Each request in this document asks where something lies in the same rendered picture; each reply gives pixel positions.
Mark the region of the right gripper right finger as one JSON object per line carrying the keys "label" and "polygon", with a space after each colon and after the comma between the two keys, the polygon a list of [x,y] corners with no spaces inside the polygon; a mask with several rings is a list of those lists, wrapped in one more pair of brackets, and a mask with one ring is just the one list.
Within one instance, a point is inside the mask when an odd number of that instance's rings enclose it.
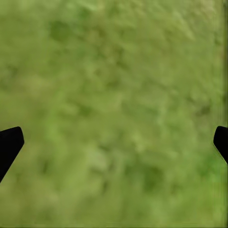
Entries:
{"label": "right gripper right finger", "polygon": [[228,164],[228,128],[218,126],[213,142],[221,156]]}

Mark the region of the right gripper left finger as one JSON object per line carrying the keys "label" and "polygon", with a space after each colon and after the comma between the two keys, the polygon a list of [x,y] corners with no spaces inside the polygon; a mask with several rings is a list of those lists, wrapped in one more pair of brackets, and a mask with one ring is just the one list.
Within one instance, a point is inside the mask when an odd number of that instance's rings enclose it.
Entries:
{"label": "right gripper left finger", "polygon": [[0,132],[0,183],[24,145],[20,126]]}

